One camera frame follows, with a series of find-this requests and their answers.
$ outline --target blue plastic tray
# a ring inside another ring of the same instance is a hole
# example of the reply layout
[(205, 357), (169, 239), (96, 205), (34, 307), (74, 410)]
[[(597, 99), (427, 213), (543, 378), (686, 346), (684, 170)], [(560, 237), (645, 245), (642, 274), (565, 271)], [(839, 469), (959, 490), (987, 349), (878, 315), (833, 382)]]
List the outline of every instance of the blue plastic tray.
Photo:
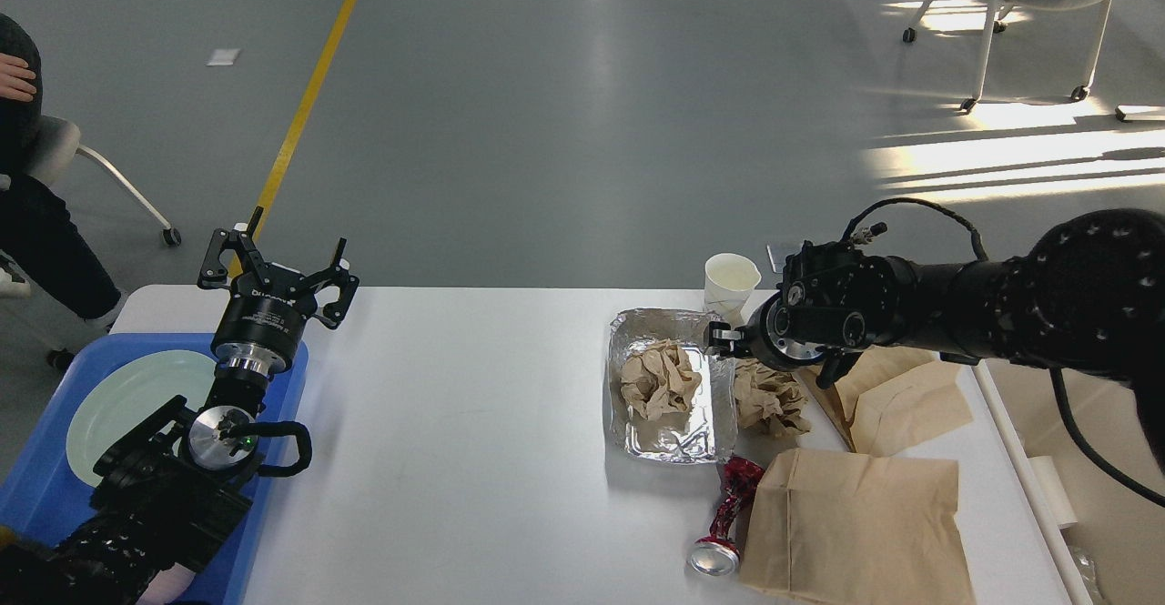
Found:
[[(0, 525), (26, 539), (52, 547), (90, 519), (93, 509), (89, 506), (89, 498), (93, 488), (73, 474), (65, 458), (65, 436), (82, 401), (107, 375), (147, 354), (192, 350), (213, 358), (210, 353), (211, 338), (212, 335), (110, 335), (78, 353), (12, 473), (0, 486)], [(267, 409), (259, 415), (260, 421), (295, 418), (306, 365), (308, 349), (301, 344), (291, 370), (280, 373), (271, 381), (263, 399)], [(200, 404), (188, 406), (196, 408)], [(260, 450), (277, 462), (284, 443), (284, 439), (264, 439)], [(270, 488), (270, 478), (253, 479), (242, 488), (242, 494), (250, 498), (254, 506), (206, 570), (195, 578), (183, 600), (221, 605), (236, 605), (242, 600)]]

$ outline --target crumpled paper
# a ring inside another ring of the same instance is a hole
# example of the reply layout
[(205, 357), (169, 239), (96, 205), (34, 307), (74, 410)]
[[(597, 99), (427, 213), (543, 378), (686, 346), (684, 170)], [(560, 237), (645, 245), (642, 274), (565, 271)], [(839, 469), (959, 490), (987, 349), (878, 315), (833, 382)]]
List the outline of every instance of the crumpled paper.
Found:
[(753, 501), (740, 581), (824, 605), (974, 605), (953, 459), (782, 452)]
[(810, 423), (802, 417), (809, 399), (789, 373), (756, 359), (737, 360), (732, 393), (736, 399), (736, 424), (742, 429), (758, 425), (775, 438), (810, 430)]
[(673, 340), (656, 342), (633, 354), (620, 374), (623, 400), (648, 421), (673, 411), (691, 411), (700, 379), (687, 352)]

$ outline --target sunlight on floor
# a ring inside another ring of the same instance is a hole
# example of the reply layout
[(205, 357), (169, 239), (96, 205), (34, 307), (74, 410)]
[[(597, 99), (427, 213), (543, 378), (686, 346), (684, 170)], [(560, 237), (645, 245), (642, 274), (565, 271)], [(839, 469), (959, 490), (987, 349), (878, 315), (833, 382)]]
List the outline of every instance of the sunlight on floor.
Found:
[[(1099, 103), (1087, 100), (1055, 106), (986, 103), (968, 119), (979, 131), (1039, 129), (1066, 127), (1100, 112)], [(938, 202), (1162, 185), (1165, 129), (1130, 126), (919, 142), (874, 148), (866, 157), (882, 189)]]
[[(918, 0), (894, 2), (890, 7), (912, 14), (920, 5), (923, 1)], [(977, 31), (983, 29), (986, 14), (987, 5), (982, 0), (935, 0), (923, 16), (922, 26), (937, 33)], [(1004, 20), (1012, 23), (1031, 20), (1031, 16), (1022, 9), (1015, 9)]]

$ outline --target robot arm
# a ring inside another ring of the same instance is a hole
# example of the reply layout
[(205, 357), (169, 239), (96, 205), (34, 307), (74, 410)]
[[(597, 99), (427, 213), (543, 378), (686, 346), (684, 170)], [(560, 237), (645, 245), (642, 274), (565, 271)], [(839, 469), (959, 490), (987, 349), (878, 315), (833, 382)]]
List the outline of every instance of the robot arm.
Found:
[[(130, 605), (154, 576), (175, 563), (200, 572), (242, 522), (254, 477), (289, 477), (311, 462), (311, 437), (295, 421), (255, 422), (275, 374), (292, 366), (309, 318), (334, 329), (359, 280), (340, 239), (332, 265), (311, 275), (263, 261), (253, 242), (262, 210), (246, 230), (216, 230), (198, 286), (231, 300), (211, 343), (218, 358), (205, 403), (176, 395), (114, 443), (93, 469), (103, 477), (97, 512), (47, 556), (0, 548), (0, 603)], [(242, 273), (230, 281), (220, 256), (233, 252)], [(339, 296), (319, 307), (317, 294)], [(263, 464), (259, 437), (290, 436), (298, 459)]]
[(980, 256), (968, 263), (867, 255), (857, 246), (883, 232), (881, 224), (850, 234), (852, 223), (839, 241), (806, 241), (786, 258), (777, 294), (744, 326), (713, 329), (711, 344), (784, 371), (822, 364), (822, 388), (871, 345), (927, 349), (966, 364), (1003, 358), (1116, 380), (1136, 393), (1142, 428), (1165, 471), (1165, 396), (1158, 384), (1165, 374), (1165, 217), (1093, 212), (1057, 225), (1028, 255), (1002, 262), (987, 260), (967, 225)]

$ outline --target yellow floor line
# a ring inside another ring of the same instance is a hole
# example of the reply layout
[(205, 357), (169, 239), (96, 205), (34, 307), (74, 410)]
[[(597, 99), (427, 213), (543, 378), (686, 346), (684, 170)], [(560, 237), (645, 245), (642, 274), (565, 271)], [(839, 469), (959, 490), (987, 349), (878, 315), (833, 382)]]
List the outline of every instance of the yellow floor line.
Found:
[[(275, 196), (283, 183), (283, 176), (287, 175), (288, 164), (291, 163), (291, 156), (295, 155), (295, 148), (299, 143), (303, 128), (308, 125), (308, 117), (311, 115), (316, 97), (319, 96), (319, 90), (324, 86), (327, 69), (332, 65), (332, 57), (336, 56), (336, 49), (340, 44), (340, 38), (344, 37), (344, 29), (348, 24), (348, 17), (352, 15), (352, 9), (355, 5), (356, 0), (344, 0), (344, 5), (340, 6), (340, 13), (337, 14), (336, 22), (332, 23), (332, 33), (329, 34), (327, 42), (324, 43), (319, 59), (316, 61), (316, 70), (312, 71), (311, 79), (308, 80), (308, 89), (304, 90), (303, 98), (299, 99), (299, 108), (296, 110), (295, 118), (291, 119), (291, 126), (288, 127), (287, 136), (283, 138), (283, 146), (280, 147), (280, 154), (275, 157), (271, 171), (267, 175), (267, 183), (263, 184), (263, 190), (260, 192), (259, 203), (256, 204), (263, 207), (263, 217), (259, 220), (259, 226), (254, 234), (254, 239), (256, 240), (263, 228), (267, 216), (271, 212)], [(234, 260), (231, 265), (231, 275), (238, 275), (240, 270), (239, 261)]]

